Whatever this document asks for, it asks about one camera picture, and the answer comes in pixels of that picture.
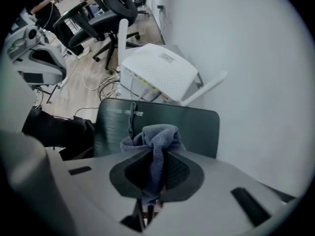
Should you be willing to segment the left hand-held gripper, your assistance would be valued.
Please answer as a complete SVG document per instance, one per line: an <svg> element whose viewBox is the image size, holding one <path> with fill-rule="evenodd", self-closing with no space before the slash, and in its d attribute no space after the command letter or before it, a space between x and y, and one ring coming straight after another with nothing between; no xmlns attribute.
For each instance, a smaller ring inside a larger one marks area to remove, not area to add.
<svg viewBox="0 0 315 236"><path fill-rule="evenodd" d="M9 34L6 53L27 84L57 84L66 78L61 52L44 43L45 35L37 26L26 26Z"/></svg>

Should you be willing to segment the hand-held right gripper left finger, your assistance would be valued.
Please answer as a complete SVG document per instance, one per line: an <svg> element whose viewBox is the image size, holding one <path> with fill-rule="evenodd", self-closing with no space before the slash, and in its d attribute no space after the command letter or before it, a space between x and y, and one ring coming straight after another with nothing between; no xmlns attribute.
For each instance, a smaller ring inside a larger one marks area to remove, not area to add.
<svg viewBox="0 0 315 236"><path fill-rule="evenodd" d="M63 161L49 151L56 185L73 220L75 236L137 236L145 230L140 202L122 196L110 181L110 171L132 156L111 154Z"/></svg>

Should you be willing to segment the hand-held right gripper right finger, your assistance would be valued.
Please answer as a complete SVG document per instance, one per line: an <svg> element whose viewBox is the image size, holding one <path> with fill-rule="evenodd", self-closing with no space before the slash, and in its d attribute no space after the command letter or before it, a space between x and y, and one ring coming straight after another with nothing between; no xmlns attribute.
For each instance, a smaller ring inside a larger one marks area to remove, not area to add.
<svg viewBox="0 0 315 236"><path fill-rule="evenodd" d="M296 205L284 204L266 186L228 163L189 151L182 155L204 171L200 189L183 202L165 203L147 228L148 236L268 236ZM243 187L271 214L254 227L231 191Z"/></svg>

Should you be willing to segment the black router with antennas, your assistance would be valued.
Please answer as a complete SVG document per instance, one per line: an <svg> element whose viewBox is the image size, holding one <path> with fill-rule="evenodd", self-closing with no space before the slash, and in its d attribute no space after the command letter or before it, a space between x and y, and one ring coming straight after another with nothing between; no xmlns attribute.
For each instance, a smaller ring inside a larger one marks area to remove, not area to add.
<svg viewBox="0 0 315 236"><path fill-rule="evenodd" d="M120 152L120 142L128 136L128 118L132 100L108 98L101 102L95 123L94 156ZM154 124L171 124L179 129L186 150L216 158L219 143L220 117L217 112L136 101L134 134Z"/></svg>

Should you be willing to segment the blue-grey cloth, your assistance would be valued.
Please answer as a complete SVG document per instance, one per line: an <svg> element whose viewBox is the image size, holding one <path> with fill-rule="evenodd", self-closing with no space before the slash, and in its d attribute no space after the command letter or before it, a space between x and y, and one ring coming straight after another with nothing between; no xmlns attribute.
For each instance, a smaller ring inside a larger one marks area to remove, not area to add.
<svg viewBox="0 0 315 236"><path fill-rule="evenodd" d="M134 135L133 120L136 103L132 103L128 117L128 136L120 143L123 152L135 152L147 148L152 151L153 159L149 163L147 180L142 190L141 202L144 206L154 206L165 188L166 159L163 151L167 149L185 149L181 142L179 129L170 124L154 124L145 126L142 131Z"/></svg>

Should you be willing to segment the another person's forearm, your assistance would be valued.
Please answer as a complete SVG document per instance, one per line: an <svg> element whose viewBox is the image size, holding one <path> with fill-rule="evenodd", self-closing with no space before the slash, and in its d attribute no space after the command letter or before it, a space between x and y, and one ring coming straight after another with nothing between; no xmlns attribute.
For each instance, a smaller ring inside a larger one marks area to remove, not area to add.
<svg viewBox="0 0 315 236"><path fill-rule="evenodd" d="M50 4L53 0L45 0L36 5L35 7L32 8L31 14L35 14L38 11L40 11L42 8L44 8L46 5Z"/></svg>

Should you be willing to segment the person's black clothing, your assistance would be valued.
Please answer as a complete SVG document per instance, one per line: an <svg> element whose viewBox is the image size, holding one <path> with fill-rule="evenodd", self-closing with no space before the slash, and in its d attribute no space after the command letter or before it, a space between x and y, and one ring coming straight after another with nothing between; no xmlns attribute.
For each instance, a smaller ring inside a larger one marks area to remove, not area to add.
<svg viewBox="0 0 315 236"><path fill-rule="evenodd" d="M62 148L64 161L93 157L94 131L95 124L88 119L57 118L39 109L31 109L22 129L45 147Z"/></svg>

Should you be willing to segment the white antenna modem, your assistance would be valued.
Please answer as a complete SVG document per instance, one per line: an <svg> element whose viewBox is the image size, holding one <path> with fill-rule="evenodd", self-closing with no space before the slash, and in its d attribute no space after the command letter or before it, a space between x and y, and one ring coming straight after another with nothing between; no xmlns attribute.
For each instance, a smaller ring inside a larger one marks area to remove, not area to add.
<svg viewBox="0 0 315 236"><path fill-rule="evenodd" d="M184 99L196 78L197 69L178 54L175 46L145 45L127 48L128 20L122 19L118 33L118 68L121 86L138 99L153 102L161 99L169 104L188 106L224 81L226 71L222 71L207 84L199 83L198 90Z"/></svg>

